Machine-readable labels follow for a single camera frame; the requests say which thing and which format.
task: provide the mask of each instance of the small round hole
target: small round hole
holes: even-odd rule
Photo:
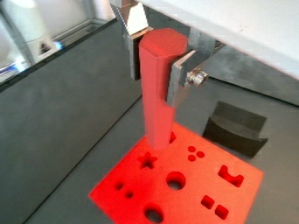
[[[198,158],[204,158],[204,153],[203,153],[203,151],[198,151],[196,156],[198,156]]]
[[[132,199],[132,198],[134,198],[134,196],[135,196],[135,195],[134,195],[134,193],[132,193],[132,192],[127,192],[127,193],[126,193],[126,197],[127,197],[128,199]]]
[[[124,187],[124,184],[123,183],[116,183],[116,189],[120,191]]]
[[[190,156],[188,156],[188,160],[190,160],[191,162],[194,162],[194,161],[196,160],[196,157],[195,157],[194,155],[190,155]]]
[[[194,146],[190,146],[188,147],[188,152],[195,152],[195,151],[196,151],[195,147]]]

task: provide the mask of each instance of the red shape sorter board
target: red shape sorter board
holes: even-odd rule
[[[155,150],[144,137],[90,197],[116,224],[239,224],[262,178],[260,170],[175,123],[168,147]]]

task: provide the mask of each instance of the dark gray floor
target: dark gray floor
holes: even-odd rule
[[[26,221],[140,97],[126,58],[114,23],[0,94],[0,223]]]
[[[218,101],[224,101],[267,117],[260,137],[264,148],[247,160],[264,173],[263,184],[247,224],[297,224],[299,220],[299,108],[210,80],[192,89],[178,109],[176,120],[202,134]],[[142,101],[130,109],[79,166],[44,202],[27,224],[114,223],[92,204],[88,194],[144,134]]]

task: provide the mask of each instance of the black object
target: black object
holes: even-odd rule
[[[252,158],[267,142],[267,138],[258,137],[266,120],[262,115],[219,101],[203,136]]]

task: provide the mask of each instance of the screw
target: screw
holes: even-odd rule
[[[208,74],[204,73],[200,68],[194,68],[187,74],[187,81],[196,88],[200,88],[204,85],[208,77]]]

